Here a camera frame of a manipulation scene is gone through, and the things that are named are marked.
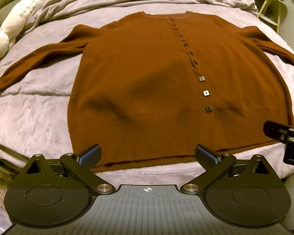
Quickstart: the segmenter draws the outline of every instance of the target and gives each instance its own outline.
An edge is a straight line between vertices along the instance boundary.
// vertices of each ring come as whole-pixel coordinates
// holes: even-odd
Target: neckline
[[[175,14],[146,14],[144,11],[140,11],[139,13],[144,17],[159,18],[159,19],[188,18],[193,14],[193,12],[191,11],[186,11],[184,13],[175,13]]]

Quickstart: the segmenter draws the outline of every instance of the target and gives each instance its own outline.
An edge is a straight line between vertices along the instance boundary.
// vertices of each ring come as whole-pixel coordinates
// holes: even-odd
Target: white stuffed animal
[[[0,59],[13,47],[33,9],[41,0],[21,0],[10,11],[0,27]]]

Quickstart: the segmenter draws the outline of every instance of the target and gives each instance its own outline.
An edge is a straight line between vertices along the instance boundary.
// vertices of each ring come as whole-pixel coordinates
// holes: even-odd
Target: square button
[[[207,106],[205,109],[206,109],[206,112],[207,112],[207,113],[212,111],[212,107],[211,107],[210,105]]]

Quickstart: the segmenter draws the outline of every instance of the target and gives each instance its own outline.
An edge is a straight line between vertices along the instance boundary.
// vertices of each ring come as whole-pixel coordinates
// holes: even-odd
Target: triangular cutout
[[[27,174],[34,174],[34,173],[40,173],[40,172],[44,172],[44,169],[42,165],[39,163],[39,161],[36,160],[28,169]]]
[[[264,166],[264,164],[261,161],[258,161],[257,164],[258,165],[257,165],[257,168],[255,170],[255,173],[269,174],[266,167]]]

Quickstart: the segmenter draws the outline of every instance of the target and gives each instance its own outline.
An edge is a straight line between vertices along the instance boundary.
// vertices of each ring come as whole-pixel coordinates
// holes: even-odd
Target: silver bolt
[[[195,192],[198,190],[198,186],[193,183],[188,183],[188,184],[184,185],[183,188],[185,191],[188,191],[188,192]]]
[[[107,192],[107,191],[110,191],[111,189],[112,189],[112,186],[106,183],[103,183],[97,186],[97,190],[101,192]]]

